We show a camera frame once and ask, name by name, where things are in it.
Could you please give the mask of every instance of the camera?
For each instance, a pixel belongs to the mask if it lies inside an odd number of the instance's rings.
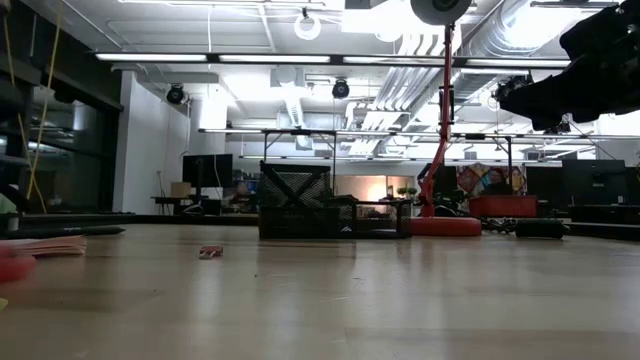
[[[349,85],[347,85],[347,80],[336,80],[336,84],[333,85],[333,91],[331,91],[331,94],[333,94],[335,99],[344,99],[349,96]]]
[[[171,85],[171,89],[167,92],[167,101],[169,104],[182,105],[187,102],[189,97],[184,92],[183,88],[184,85],[182,84]]]

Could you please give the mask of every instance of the white wall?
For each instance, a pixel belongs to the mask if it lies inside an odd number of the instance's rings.
[[[596,158],[599,160],[611,160],[613,156],[617,160],[624,160],[626,166],[636,166],[640,162],[640,141],[609,140],[600,141],[598,145],[604,149],[596,149]]]
[[[151,196],[166,194],[182,179],[181,154],[187,149],[189,119],[140,85],[132,72],[122,75],[114,211],[157,214]]]

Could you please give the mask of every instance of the black crate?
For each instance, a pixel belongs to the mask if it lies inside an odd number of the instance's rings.
[[[260,238],[402,238],[410,202],[335,198],[328,166],[260,163]]]
[[[261,208],[261,239],[335,239],[338,208]]]
[[[329,166],[260,163],[260,207],[324,207],[331,191]]]
[[[335,199],[327,206],[337,207],[340,215],[342,237],[391,237],[411,236],[411,202],[404,201],[353,201]]]

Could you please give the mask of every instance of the cable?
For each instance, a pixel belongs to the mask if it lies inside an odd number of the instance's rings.
[[[60,40],[60,22],[62,21],[62,0],[58,0],[58,8],[56,10],[56,36],[53,40],[53,53],[51,54],[51,66],[49,67],[49,80],[47,81],[47,90],[51,90],[51,83],[53,81],[53,72],[56,67],[56,54],[58,52],[58,40]],[[38,142],[36,144],[36,156],[33,160],[33,171],[31,171],[31,178],[29,179],[29,189],[27,190],[27,200],[31,197],[31,190],[36,178],[36,169],[38,168],[38,159],[40,157],[40,143],[42,142],[42,133],[44,129],[44,123],[47,118],[47,108],[49,107],[49,98],[45,98],[44,107],[42,109],[42,116],[40,117],[40,129],[38,130]]]
[[[4,15],[2,17],[2,22],[4,26],[5,44],[7,44],[7,62],[9,63],[9,77],[11,78],[11,85],[15,87],[16,75],[15,75],[15,71],[13,70],[13,57],[11,55],[11,38],[9,36],[9,22],[7,17],[8,15]],[[33,174],[35,171],[31,163],[31,155],[29,154],[29,142],[27,141],[27,136],[24,132],[24,123],[22,122],[22,113],[20,112],[18,112],[18,125],[20,126],[20,136],[22,137],[22,146],[24,147],[24,153],[25,153],[25,156],[27,157],[27,162],[29,163],[29,171]],[[44,203],[44,199],[42,198],[42,193],[40,192],[40,188],[38,187],[38,184],[35,181],[34,181],[34,186],[36,188],[36,192],[38,193],[38,198],[40,199],[42,212],[46,214],[47,207]]]
[[[214,189],[216,189],[216,193],[218,194],[218,199],[220,199],[220,201],[222,201],[222,196],[220,195],[220,190],[218,190],[218,187],[222,187],[222,184],[220,183],[220,177],[218,176],[218,165],[216,164],[216,159],[218,159],[217,155],[213,156],[213,172],[216,174],[216,181],[218,182],[218,186],[214,187]]]
[[[593,139],[591,139],[591,138],[589,137],[589,135],[587,135],[587,134],[583,133],[583,132],[582,132],[582,130],[580,130],[580,129],[578,128],[578,126],[576,126],[576,124],[574,124],[574,123],[573,123],[573,121],[569,121],[569,124],[571,124],[571,126],[573,126],[573,128],[574,128],[574,129],[578,130],[578,132],[579,132],[580,134],[582,134],[582,136],[586,137],[586,138],[587,138],[587,140],[591,141],[591,143],[592,143],[595,147],[597,147],[598,149],[600,149],[603,153],[605,153],[605,154],[609,155],[609,157],[610,157],[611,159],[613,159],[613,160],[618,160],[618,159],[616,159],[615,157],[613,157],[613,155],[609,154],[609,152],[608,152],[607,150],[603,149],[600,145],[598,145],[598,143],[597,143],[597,142],[593,141]]]

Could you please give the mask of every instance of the light fixture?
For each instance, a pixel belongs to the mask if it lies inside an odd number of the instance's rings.
[[[432,133],[400,132],[400,133],[398,133],[398,135],[402,135],[402,136],[420,136],[420,137],[440,137],[440,135],[438,135],[438,133],[435,133],[435,132],[432,132]]]
[[[276,156],[276,155],[238,155],[238,159],[248,159],[248,160],[333,160],[331,157],[322,157],[322,156]],[[336,161],[376,161],[376,162],[398,162],[398,161],[424,161],[431,162],[433,158],[389,158],[389,157],[349,157],[349,156],[337,156]],[[475,164],[475,163],[505,163],[505,159],[477,159],[477,160],[466,160],[466,159],[447,159],[445,160],[446,164]],[[538,163],[538,160],[522,160],[522,159],[513,159],[514,164],[529,164],[529,163]],[[559,160],[550,160],[546,161],[548,163],[560,163]]]
[[[389,131],[336,131],[336,135],[389,136]]]
[[[320,24],[320,18],[314,14],[307,14],[306,9],[303,8],[304,15],[300,15],[296,18],[296,21],[293,23],[293,31],[296,35],[302,40],[314,40],[320,35],[320,31],[322,30],[322,24]],[[302,22],[304,20],[311,20],[313,25],[309,30],[302,29]]]
[[[97,53],[102,61],[123,62],[206,62],[204,54]]]
[[[511,69],[460,69],[459,74],[463,75],[529,75],[529,70]]]
[[[444,66],[444,58],[424,56],[345,56],[343,62],[354,65]]]
[[[261,134],[258,129],[199,129],[200,132],[222,133],[222,134]]]
[[[220,55],[223,63],[263,63],[263,64],[328,64],[331,58],[325,55]]]
[[[230,6],[230,7],[286,7],[300,8],[302,6],[309,9],[324,9],[326,7],[323,2],[313,1],[233,1],[233,0],[118,0],[123,4],[160,4],[169,6]]]
[[[518,68],[518,69],[550,69],[550,70],[563,70],[571,63],[570,60],[564,59],[502,59],[502,58],[487,58],[487,59],[468,59],[466,66],[470,67],[492,67],[492,68]]]

